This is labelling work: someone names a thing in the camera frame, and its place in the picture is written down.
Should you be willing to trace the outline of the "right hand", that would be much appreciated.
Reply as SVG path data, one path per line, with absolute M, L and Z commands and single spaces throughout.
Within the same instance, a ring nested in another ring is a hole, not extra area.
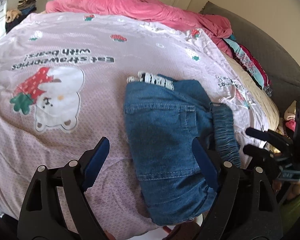
M 279 180 L 273 181 L 273 190 L 279 191 L 282 187 L 282 182 Z M 288 189 L 287 199 L 291 200 L 300 195 L 300 180 L 291 182 L 291 186 Z

